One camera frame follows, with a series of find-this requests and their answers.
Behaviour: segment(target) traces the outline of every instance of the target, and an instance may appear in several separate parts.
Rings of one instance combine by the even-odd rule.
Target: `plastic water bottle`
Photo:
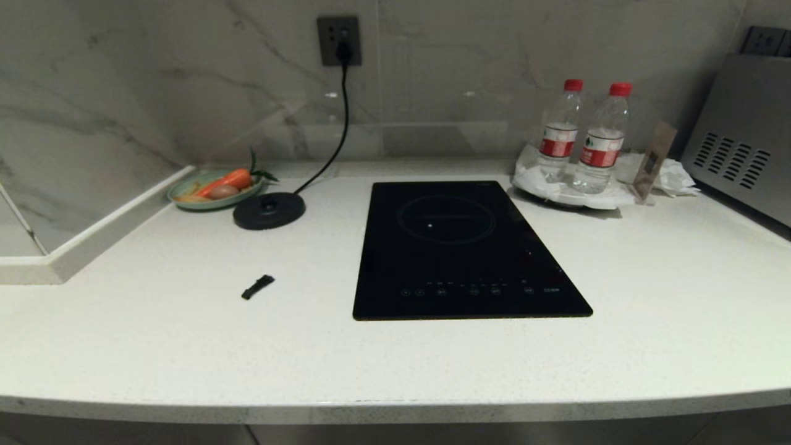
[[[594,113],[572,184],[580,192],[601,193],[607,188],[612,166],[618,159],[626,137],[626,127],[629,125],[629,104],[626,98],[631,92],[630,83],[612,84],[610,97]]]
[[[543,140],[539,149],[539,167],[547,182],[559,182],[563,169],[569,163],[574,141],[577,139],[582,99],[582,80],[569,79],[563,86],[563,95],[547,112]]]

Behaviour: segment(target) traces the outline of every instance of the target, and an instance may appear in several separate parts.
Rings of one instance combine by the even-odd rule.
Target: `green plate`
[[[231,173],[232,171],[232,169],[212,170],[207,173],[201,173],[199,175],[190,177],[184,181],[181,181],[179,184],[172,186],[170,190],[168,190],[168,199],[171,200],[178,208],[188,210],[214,210],[233,206],[236,203],[246,200],[250,196],[257,195],[267,183],[262,177],[253,177],[252,188],[246,192],[239,193],[238,195],[224,198],[223,200],[206,201],[205,203],[183,203],[176,200],[177,196],[181,196],[190,191],[197,191],[211,184],[212,182],[215,182],[226,174]]]

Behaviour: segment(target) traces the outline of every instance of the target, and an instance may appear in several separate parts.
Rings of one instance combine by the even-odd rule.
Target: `vent grille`
[[[706,133],[692,162],[697,167],[752,190],[771,154],[746,143]]]

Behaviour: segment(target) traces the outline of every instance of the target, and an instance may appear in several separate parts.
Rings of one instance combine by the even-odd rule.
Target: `tile grout line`
[[[381,0],[376,2],[376,35],[377,35],[377,90],[379,91],[379,157],[384,157],[384,98],[382,97],[382,33],[380,30],[379,9]]]
[[[22,225],[22,228],[25,229],[25,232],[28,233],[28,236],[33,240],[33,244],[36,245],[36,248],[41,251],[41,254],[44,256],[49,255],[49,251],[44,244],[41,242],[39,237],[36,235],[36,232],[33,231],[33,227],[28,224],[28,220],[25,219],[25,216],[19,210],[17,205],[11,200],[11,195],[8,194],[6,188],[3,187],[2,183],[0,183],[0,198],[3,198],[7,203],[8,207],[11,209],[11,213],[17,217],[17,220]]]
[[[725,58],[728,56],[728,54],[730,54],[731,48],[733,48],[733,44],[736,42],[736,38],[738,37],[737,33],[739,32],[741,23],[744,20],[744,16],[747,15],[747,4],[749,2],[750,0],[744,1],[744,6],[742,6],[741,13],[739,14],[739,19],[736,21],[736,26],[734,26],[733,31],[731,31],[731,39],[728,41],[728,47],[725,49],[725,57],[723,57],[722,62],[720,62],[720,67],[719,67],[720,69],[725,64]]]

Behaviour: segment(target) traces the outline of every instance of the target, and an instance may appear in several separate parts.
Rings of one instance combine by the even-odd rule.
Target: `small black object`
[[[249,300],[250,298],[252,298],[253,295],[255,295],[256,292],[260,291],[261,289],[264,289],[266,286],[269,286],[270,284],[272,284],[273,281],[274,278],[272,278],[269,275],[262,276],[261,278],[258,279],[258,281],[255,282],[255,284],[250,286],[249,289],[242,292],[242,298]]]
[[[267,193],[245,200],[233,210],[233,221],[247,230],[274,229],[299,219],[305,202],[294,193]]]

